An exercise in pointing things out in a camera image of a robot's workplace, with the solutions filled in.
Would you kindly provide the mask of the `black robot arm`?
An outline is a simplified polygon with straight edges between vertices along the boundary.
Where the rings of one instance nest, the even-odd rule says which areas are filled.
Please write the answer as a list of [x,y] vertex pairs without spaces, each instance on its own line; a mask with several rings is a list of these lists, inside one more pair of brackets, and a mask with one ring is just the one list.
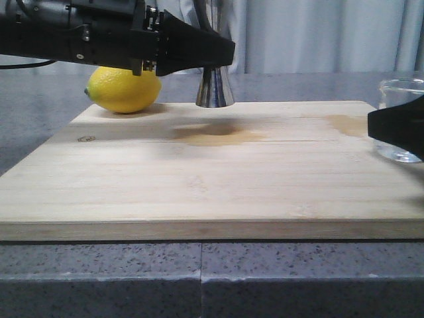
[[157,76],[233,61],[235,44],[144,1],[2,1],[1,53]]

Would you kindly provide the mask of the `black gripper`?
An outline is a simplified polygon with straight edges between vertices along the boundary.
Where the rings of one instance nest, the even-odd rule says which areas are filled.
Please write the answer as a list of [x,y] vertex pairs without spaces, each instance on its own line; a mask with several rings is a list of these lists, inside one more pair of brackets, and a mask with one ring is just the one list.
[[205,0],[193,0],[200,28],[145,1],[71,1],[70,21],[82,22],[87,62],[157,76],[233,63],[235,43],[212,31]]

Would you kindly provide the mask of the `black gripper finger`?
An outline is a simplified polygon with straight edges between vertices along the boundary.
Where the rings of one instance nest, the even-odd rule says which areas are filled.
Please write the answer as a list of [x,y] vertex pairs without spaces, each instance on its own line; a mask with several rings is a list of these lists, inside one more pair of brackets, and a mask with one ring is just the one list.
[[368,136],[378,152],[398,162],[423,161],[423,99],[368,114]]

